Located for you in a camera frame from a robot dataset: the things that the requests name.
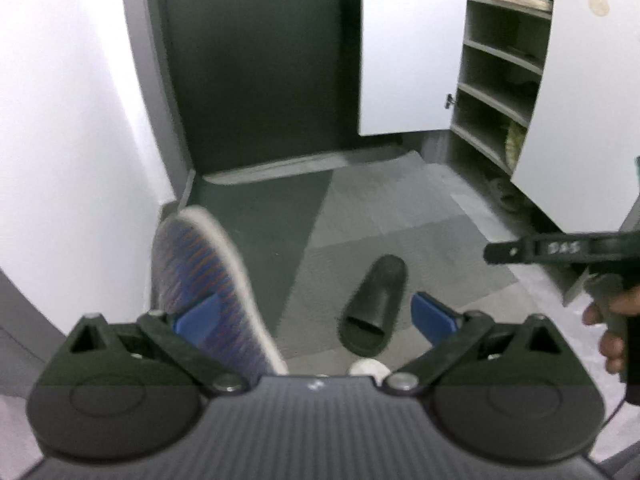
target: baseboard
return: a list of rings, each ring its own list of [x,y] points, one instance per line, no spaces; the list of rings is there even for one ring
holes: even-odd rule
[[[451,130],[402,134],[402,145],[420,153],[427,164],[449,164],[465,151],[465,143]]]
[[[624,233],[628,233],[629,231],[636,231],[638,228],[640,228],[640,198],[638,198],[633,204],[631,211],[622,223],[620,230]]]
[[[179,202],[177,200],[172,200],[171,202],[167,202],[162,206],[160,210],[160,218],[158,224],[167,218],[169,215],[178,211]]]
[[[180,197],[180,202],[178,202],[178,211],[180,209],[184,209],[187,207],[189,203],[189,196],[191,195],[191,190],[193,189],[193,181],[196,178],[196,171],[189,170],[189,176],[187,177],[187,184],[184,186],[184,191],[182,192],[182,196]]]
[[[340,150],[334,152],[304,155],[275,162],[267,162],[237,170],[220,171],[204,175],[202,178],[211,184],[231,186],[248,184],[318,171],[337,170],[353,164],[368,164],[382,160],[390,160],[406,153],[406,149],[396,144],[386,144],[375,148],[359,148],[357,150]]]

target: human hand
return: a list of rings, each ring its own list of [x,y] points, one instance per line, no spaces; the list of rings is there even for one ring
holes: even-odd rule
[[[636,286],[613,298],[609,303],[609,309],[616,314],[622,314],[622,316],[640,314],[640,286]],[[604,322],[600,309],[595,303],[591,303],[585,309],[582,314],[582,322],[585,325]],[[605,368],[610,374],[618,374],[625,367],[625,342],[620,336],[609,330],[600,338],[600,353],[607,358]]]

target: white wall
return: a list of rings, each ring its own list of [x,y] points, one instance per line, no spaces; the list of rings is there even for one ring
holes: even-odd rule
[[[0,0],[0,266],[60,330],[133,320],[174,198],[122,0]]]
[[[554,0],[545,73],[513,182],[562,230],[617,230],[638,198],[640,0]]]

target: white cabinet door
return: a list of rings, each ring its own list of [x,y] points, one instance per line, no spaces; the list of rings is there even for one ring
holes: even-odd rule
[[[559,228],[617,230],[638,197],[640,0],[554,0],[513,182]]]
[[[466,0],[362,0],[360,135],[451,124]]]

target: black slide sandal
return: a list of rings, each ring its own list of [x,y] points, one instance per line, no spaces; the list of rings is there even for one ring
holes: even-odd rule
[[[391,339],[407,280],[405,262],[386,254],[377,259],[344,309],[338,337],[361,357],[375,357]]]

